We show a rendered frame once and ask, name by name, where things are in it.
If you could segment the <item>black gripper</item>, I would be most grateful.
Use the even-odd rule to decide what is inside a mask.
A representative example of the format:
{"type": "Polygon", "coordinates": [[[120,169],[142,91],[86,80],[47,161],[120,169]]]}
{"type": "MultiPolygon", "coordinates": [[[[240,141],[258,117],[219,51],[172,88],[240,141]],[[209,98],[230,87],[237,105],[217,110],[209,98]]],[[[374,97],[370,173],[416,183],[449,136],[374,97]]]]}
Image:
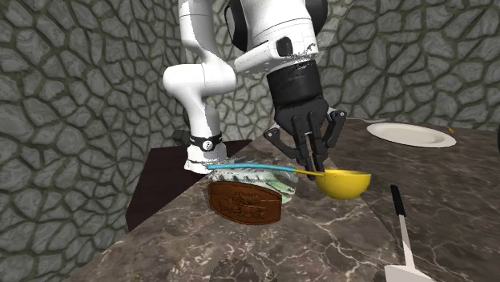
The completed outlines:
{"type": "Polygon", "coordinates": [[[347,114],[341,110],[326,114],[329,105],[323,97],[316,61],[308,60],[275,70],[267,75],[267,80],[276,123],[264,132],[264,137],[306,171],[313,171],[315,166],[316,171],[324,172],[328,149],[336,146],[347,114]],[[322,135],[321,125],[325,116],[329,124],[322,135]],[[291,132],[294,148],[281,140],[279,125],[291,132]],[[309,131],[314,166],[305,137],[305,132],[309,131]]]}

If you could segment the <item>white green patterned dish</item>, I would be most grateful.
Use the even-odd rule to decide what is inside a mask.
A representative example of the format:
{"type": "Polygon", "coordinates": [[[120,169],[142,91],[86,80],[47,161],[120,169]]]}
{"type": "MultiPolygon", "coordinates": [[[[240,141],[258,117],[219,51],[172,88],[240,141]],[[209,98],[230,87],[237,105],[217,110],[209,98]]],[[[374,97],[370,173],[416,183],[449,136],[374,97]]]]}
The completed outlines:
{"type": "Polygon", "coordinates": [[[269,164],[263,163],[237,163],[235,160],[227,160],[224,163],[210,163],[205,167],[208,169],[208,177],[212,181],[234,181],[263,187],[278,192],[281,195],[282,203],[289,202],[296,192],[294,187],[283,183],[276,177],[276,175],[280,175],[296,182],[298,178],[291,170],[277,170],[271,168],[269,164]]]}

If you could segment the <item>brown oval embossed plaque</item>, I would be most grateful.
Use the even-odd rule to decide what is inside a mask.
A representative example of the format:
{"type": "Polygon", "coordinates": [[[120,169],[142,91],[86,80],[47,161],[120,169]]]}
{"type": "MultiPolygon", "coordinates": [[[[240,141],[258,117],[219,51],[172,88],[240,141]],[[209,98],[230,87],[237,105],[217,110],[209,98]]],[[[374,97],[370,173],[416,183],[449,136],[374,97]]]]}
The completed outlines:
{"type": "Polygon", "coordinates": [[[215,213],[239,224],[274,224],[281,218],[281,195],[255,184],[215,181],[208,185],[208,197],[215,213]]]}

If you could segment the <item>white plate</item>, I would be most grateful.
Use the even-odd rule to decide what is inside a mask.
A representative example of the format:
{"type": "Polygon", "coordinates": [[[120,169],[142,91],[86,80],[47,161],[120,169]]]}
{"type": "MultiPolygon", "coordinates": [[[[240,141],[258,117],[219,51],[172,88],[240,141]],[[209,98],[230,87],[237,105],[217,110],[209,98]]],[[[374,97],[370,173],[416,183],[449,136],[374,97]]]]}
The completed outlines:
{"type": "Polygon", "coordinates": [[[445,148],[457,143],[441,131],[406,123],[374,123],[366,130],[380,139],[412,147],[445,148]]]}

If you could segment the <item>dark robot stand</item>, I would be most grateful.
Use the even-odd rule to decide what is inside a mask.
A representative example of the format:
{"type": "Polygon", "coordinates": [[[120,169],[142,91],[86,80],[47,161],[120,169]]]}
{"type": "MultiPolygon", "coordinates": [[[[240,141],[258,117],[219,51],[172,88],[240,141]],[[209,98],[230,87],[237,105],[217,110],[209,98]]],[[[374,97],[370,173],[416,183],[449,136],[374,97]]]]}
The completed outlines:
{"type": "Polygon", "coordinates": [[[187,145],[150,150],[125,215],[131,232],[204,175],[185,170],[187,145]]]}

